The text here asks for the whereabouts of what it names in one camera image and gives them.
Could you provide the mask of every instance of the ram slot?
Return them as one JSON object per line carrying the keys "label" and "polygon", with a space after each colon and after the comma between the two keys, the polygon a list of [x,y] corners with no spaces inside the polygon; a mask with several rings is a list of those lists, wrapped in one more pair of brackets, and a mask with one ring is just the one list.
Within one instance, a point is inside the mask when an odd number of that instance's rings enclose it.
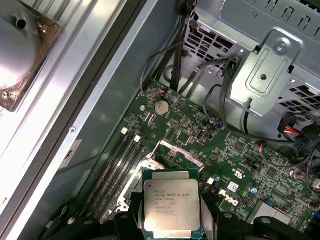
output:
{"label": "ram slot", "polygon": [[97,211],[96,211],[96,214],[94,215],[94,217],[96,217],[97,219],[103,220],[102,218],[105,215],[110,204],[112,204],[113,202],[116,203],[118,201],[118,197],[119,197],[122,189],[126,185],[126,180],[128,178],[129,173],[137,167],[137,164],[141,160],[142,150],[144,149],[146,142],[147,141],[144,141],[144,140],[140,141],[140,143],[138,144],[138,146],[136,148],[136,151],[134,151],[131,154],[131,156],[129,157],[130,159],[128,159],[128,161],[129,161],[128,166],[123,171],[123,174],[119,174],[117,176],[117,178],[115,178],[115,182],[113,182],[112,184],[110,184],[108,186],[108,190],[106,192],[106,195],[103,198],[104,204],[101,207],[96,209]]}
{"label": "ram slot", "polygon": [[102,191],[104,183],[108,180],[108,175],[112,172],[112,169],[117,165],[119,156],[124,152],[133,139],[133,134],[127,134],[122,136],[117,142],[116,146],[113,148],[111,154],[105,161],[103,169],[101,170],[99,176],[93,185],[93,188],[89,194],[89,197],[85,203],[85,206],[80,214],[80,216],[89,216],[89,212],[92,211],[93,205],[97,201],[99,192]]}
{"label": "ram slot", "polygon": [[97,209],[100,209],[101,206],[104,204],[106,195],[108,193],[108,189],[110,188],[110,186],[114,184],[114,181],[117,180],[119,174],[123,171],[125,165],[128,163],[128,159],[134,151],[136,144],[137,143],[135,141],[132,141],[130,143],[128,148],[125,149],[125,151],[123,151],[123,154],[121,156],[119,156],[119,158],[116,161],[116,164],[111,168],[111,171],[105,177],[104,185],[92,206],[92,212],[90,213],[90,216],[95,217]]}

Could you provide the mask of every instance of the red wire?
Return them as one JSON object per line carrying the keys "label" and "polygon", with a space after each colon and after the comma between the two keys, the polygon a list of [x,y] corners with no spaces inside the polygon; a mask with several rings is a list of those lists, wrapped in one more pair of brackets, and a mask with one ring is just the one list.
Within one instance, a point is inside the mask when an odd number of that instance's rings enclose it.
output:
{"label": "red wire", "polygon": [[301,132],[300,132],[300,131],[298,131],[298,130],[290,127],[290,126],[285,126],[285,129],[288,130],[288,131],[290,131],[290,132],[292,132],[292,133],[294,133],[294,134],[301,135]]}
{"label": "red wire", "polygon": [[260,149],[259,149],[259,153],[262,153],[262,149],[264,149],[264,145],[261,144]]}

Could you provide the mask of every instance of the green circuit board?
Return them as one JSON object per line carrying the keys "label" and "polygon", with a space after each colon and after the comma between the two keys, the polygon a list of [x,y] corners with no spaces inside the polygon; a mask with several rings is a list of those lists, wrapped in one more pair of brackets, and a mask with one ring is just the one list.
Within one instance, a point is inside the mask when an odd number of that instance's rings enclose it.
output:
{"label": "green circuit board", "polygon": [[[148,91],[164,88],[159,82],[152,81]],[[155,104],[159,101],[169,104],[167,114],[156,113]],[[139,153],[140,159],[151,153],[160,140],[166,140],[204,163],[200,174],[204,181],[201,189],[211,191],[212,186],[206,184],[207,179],[219,177],[217,205],[222,211],[237,213],[240,218],[247,220],[256,204],[263,201],[289,217],[289,225],[301,232],[313,218],[314,212],[308,208],[308,204],[319,199],[307,189],[304,181],[291,176],[292,172],[299,172],[299,169],[270,167],[263,162],[256,142],[210,124],[202,107],[170,89],[165,94],[145,96],[139,93],[80,196],[88,195],[124,128],[145,140]],[[277,165],[288,162],[284,156],[269,148],[264,155]],[[181,153],[165,146],[157,148],[155,160],[170,169],[197,167]],[[252,194],[253,188],[257,189],[257,194]]]}

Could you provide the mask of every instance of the motherboard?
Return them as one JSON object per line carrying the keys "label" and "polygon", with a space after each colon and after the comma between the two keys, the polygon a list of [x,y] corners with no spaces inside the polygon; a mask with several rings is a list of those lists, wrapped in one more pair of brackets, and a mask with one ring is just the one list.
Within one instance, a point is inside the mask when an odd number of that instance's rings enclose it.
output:
{"label": "motherboard", "polygon": [[[305,231],[319,198],[303,177],[295,177],[304,171],[270,166],[258,142],[211,124],[202,107],[161,83],[151,81],[148,92],[138,94],[82,188],[78,216],[104,222],[114,212],[128,210],[128,190],[142,190],[143,169],[198,168],[200,193],[213,193],[221,211],[248,223],[268,215]],[[274,164],[289,164],[271,148],[263,154]]]}

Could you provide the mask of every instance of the metal bracket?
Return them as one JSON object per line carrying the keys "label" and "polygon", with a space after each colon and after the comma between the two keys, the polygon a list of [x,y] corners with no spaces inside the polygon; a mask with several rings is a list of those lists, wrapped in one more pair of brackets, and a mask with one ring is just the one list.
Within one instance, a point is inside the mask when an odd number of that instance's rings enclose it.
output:
{"label": "metal bracket", "polygon": [[251,112],[264,116],[290,80],[288,69],[300,49],[298,41],[273,30],[260,52],[252,52],[239,68],[230,98],[242,106],[249,102]]}

